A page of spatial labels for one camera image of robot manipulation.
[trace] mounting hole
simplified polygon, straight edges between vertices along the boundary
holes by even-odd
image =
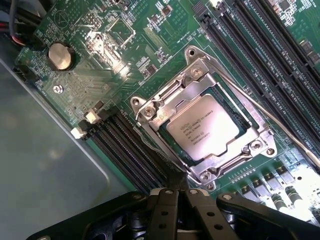
[[[135,106],[139,106],[139,100],[138,99],[136,99],[136,98],[134,98],[133,100],[132,100],[132,104],[133,105],[135,105]]]
[[[275,150],[273,148],[269,148],[267,151],[266,151],[266,154],[268,155],[272,155],[275,153]]]
[[[94,238],[92,238],[92,240],[106,240],[106,235],[104,235],[103,233],[95,236]]]
[[[214,228],[217,229],[217,230],[222,230],[222,229],[224,229],[224,227],[221,226],[220,224],[214,225]]]
[[[189,53],[189,56],[194,56],[195,54],[196,54],[196,51],[192,48],[192,49],[190,49],[189,51],[188,51],[188,53]]]
[[[214,186],[213,186],[212,184],[208,184],[208,185],[206,186],[206,189],[208,189],[208,190],[213,190],[213,189],[214,189]]]
[[[163,223],[162,223],[162,224],[159,224],[159,228],[160,228],[160,229],[165,229],[166,227],[167,227],[167,224],[163,224]]]
[[[215,215],[212,211],[208,211],[206,214],[207,214],[209,217],[213,217],[213,216]]]

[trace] microchip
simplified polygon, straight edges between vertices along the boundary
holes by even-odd
[[[270,192],[268,191],[266,185],[264,185],[264,183],[261,181],[261,179],[254,181],[252,184],[254,189],[259,193],[261,197],[270,195]]]
[[[251,201],[254,201],[256,203],[260,203],[260,199],[257,197],[256,193],[251,189],[250,186],[245,186],[244,188],[241,189],[242,195]]]
[[[286,184],[293,183],[295,181],[294,177],[290,174],[288,169],[285,166],[279,167],[276,172],[283,179]]]
[[[168,6],[165,6],[163,9],[162,9],[162,13],[165,15],[165,16],[168,16],[171,11],[172,11],[172,7],[170,7],[169,5]]]
[[[104,102],[103,101],[98,101],[95,105],[94,105],[94,108],[96,109],[96,110],[99,110],[100,108],[102,108],[103,106],[104,106]]]
[[[237,125],[210,94],[179,111],[170,119],[166,130],[194,161],[211,154],[219,156],[227,150],[227,143],[239,134]]]
[[[265,175],[264,179],[269,184],[269,186],[272,188],[272,190],[278,190],[278,189],[282,188],[280,182],[278,181],[278,179],[275,177],[275,175],[272,172]]]
[[[154,74],[155,72],[156,72],[156,67],[155,67],[155,65],[150,65],[150,66],[148,66],[147,68],[146,68],[146,70],[148,71],[148,73],[150,74],[150,75],[152,75],[152,74]]]
[[[320,62],[320,56],[315,51],[310,52],[308,56],[314,64],[317,64]]]
[[[279,3],[279,6],[283,11],[285,11],[290,7],[290,3],[288,2],[288,0],[283,0]]]
[[[151,17],[152,22],[156,23],[158,21],[158,17],[157,15],[154,15],[153,17]]]
[[[303,50],[306,52],[306,54],[309,54],[313,51],[312,45],[309,41],[303,41],[300,43]]]

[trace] screw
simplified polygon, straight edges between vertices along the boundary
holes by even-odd
[[[132,196],[134,199],[140,199],[142,198],[142,196],[140,194],[135,194]]]
[[[222,198],[225,199],[225,200],[231,200],[231,199],[232,199],[232,196],[230,196],[230,195],[223,195]]]
[[[211,178],[211,174],[208,171],[205,171],[204,173],[201,174],[200,179],[202,181],[208,181]]]
[[[132,103],[133,103],[133,105],[135,105],[135,106],[139,106],[140,101],[139,101],[138,99],[134,98],[134,99],[132,100]]]
[[[266,154],[268,155],[272,155],[275,153],[275,150],[273,148],[269,148],[267,151],[266,151]]]
[[[49,236],[42,236],[42,237],[38,238],[37,240],[51,240],[51,237],[49,237]]]
[[[199,78],[204,72],[202,71],[200,66],[195,66],[191,69],[190,73],[194,78]]]
[[[251,148],[252,148],[253,150],[258,150],[258,149],[262,148],[263,144],[262,144],[260,141],[256,140],[256,141],[253,141],[253,142],[250,144],[250,146],[251,146]]]
[[[273,135],[275,135],[275,132],[270,129],[270,130],[268,131],[268,134],[270,134],[271,136],[273,136]]]
[[[64,87],[62,85],[54,85],[53,92],[55,94],[62,94],[64,92]]]
[[[213,190],[215,187],[212,185],[212,184],[208,184],[207,186],[206,186],[206,189],[208,189],[208,190]]]
[[[152,106],[147,106],[144,110],[144,115],[149,118],[155,115],[155,113],[156,111]]]
[[[195,189],[191,189],[191,190],[189,191],[189,193],[191,193],[191,194],[197,194],[197,193],[198,193],[198,191],[197,191],[197,190],[195,190]]]

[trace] motherboard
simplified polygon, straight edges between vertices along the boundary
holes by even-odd
[[[21,76],[128,187],[187,172],[320,224],[319,0],[57,0]]]

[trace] cpu socket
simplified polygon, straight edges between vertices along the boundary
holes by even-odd
[[[187,66],[150,99],[131,98],[138,125],[200,187],[257,155],[277,154],[274,133],[254,106],[225,83],[212,56],[185,49]]]

